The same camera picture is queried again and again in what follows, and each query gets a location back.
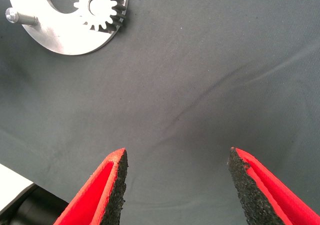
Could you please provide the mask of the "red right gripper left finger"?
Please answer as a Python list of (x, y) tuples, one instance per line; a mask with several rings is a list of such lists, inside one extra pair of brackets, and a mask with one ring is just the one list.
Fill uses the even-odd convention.
[(125, 148), (107, 155), (54, 224), (118, 225), (124, 204), (127, 170)]

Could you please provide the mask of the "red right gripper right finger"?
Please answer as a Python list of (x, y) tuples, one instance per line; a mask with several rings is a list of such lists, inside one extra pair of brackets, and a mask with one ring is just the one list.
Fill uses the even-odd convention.
[(232, 147), (227, 164), (249, 225), (320, 223), (320, 216), (250, 153)]

